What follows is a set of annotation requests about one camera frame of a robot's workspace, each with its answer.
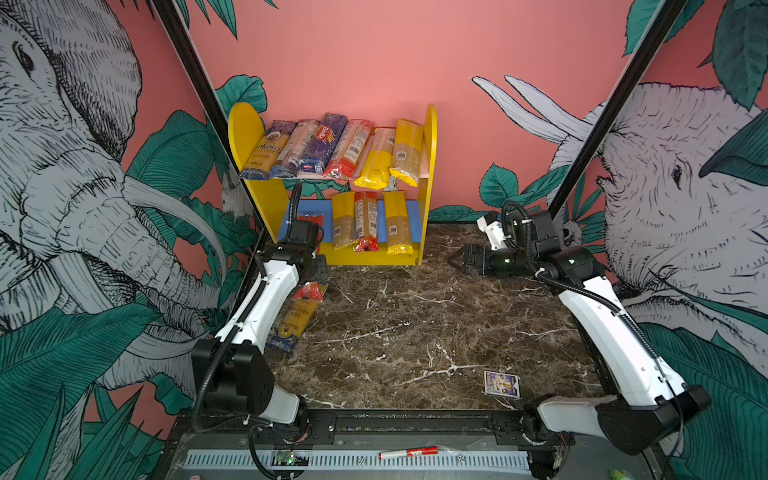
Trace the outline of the red-end spaghetti pack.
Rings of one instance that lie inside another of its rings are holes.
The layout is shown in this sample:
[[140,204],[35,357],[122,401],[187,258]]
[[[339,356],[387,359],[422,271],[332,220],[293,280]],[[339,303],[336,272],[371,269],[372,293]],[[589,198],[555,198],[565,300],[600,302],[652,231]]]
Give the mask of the red-end spaghetti pack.
[[324,176],[338,180],[349,180],[357,168],[363,149],[374,129],[375,123],[373,121],[366,119],[349,120],[324,171]]
[[356,252],[375,252],[378,244],[378,199],[373,192],[356,192],[355,237]]
[[327,290],[327,265],[324,255],[317,251],[325,237],[324,216],[316,213],[299,215],[292,223],[291,238],[296,238],[301,245],[311,250],[311,258],[302,267],[302,279],[305,283],[294,295],[299,298],[322,302]]

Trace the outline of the wide yellow spaghetti pack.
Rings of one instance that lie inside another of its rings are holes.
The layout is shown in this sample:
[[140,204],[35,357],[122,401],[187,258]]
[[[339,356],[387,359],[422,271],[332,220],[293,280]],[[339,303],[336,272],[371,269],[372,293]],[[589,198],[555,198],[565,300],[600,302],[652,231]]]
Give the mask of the wide yellow spaghetti pack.
[[416,187],[420,165],[424,128],[421,124],[399,119],[396,125],[390,175],[410,187]]

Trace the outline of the gold blue Molisana spaghetti pack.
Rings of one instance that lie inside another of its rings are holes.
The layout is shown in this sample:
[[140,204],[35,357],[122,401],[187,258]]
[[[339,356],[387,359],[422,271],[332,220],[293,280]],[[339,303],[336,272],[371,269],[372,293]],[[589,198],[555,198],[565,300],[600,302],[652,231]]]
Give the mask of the gold blue Molisana spaghetti pack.
[[291,353],[324,301],[326,290],[327,286],[320,282],[302,285],[293,295],[291,305],[275,331],[267,339],[267,345]]

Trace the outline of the blue Barilla spaghetti box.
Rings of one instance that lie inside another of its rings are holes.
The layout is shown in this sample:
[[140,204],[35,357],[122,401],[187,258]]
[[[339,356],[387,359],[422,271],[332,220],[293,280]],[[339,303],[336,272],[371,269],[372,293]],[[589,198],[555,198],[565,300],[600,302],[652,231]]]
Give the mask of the blue Barilla spaghetti box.
[[343,114],[328,112],[323,116],[299,162],[301,172],[325,171],[347,123],[348,117]]

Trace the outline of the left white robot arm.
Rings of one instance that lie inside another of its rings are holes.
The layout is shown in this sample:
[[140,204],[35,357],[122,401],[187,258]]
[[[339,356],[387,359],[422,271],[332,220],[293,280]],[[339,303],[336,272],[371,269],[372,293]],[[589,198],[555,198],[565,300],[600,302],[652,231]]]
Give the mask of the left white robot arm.
[[264,349],[289,295],[321,270],[324,257],[315,250],[322,234],[310,220],[289,221],[286,236],[254,254],[230,319],[194,346],[197,395],[191,421],[196,432],[207,430],[205,408],[252,415],[299,436],[309,428],[306,401],[276,385]]

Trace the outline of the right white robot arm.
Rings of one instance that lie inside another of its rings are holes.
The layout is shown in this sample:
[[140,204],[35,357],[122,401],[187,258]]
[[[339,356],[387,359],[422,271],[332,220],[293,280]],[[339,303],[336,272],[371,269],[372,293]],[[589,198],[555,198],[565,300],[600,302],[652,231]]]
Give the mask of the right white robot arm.
[[710,395],[687,383],[652,347],[620,303],[604,266],[581,246],[564,249],[551,216],[509,201],[477,221],[487,244],[451,254],[455,269],[497,277],[532,277],[568,308],[613,388],[600,398],[550,396],[524,417],[534,441],[554,433],[608,440],[636,455],[707,409]]

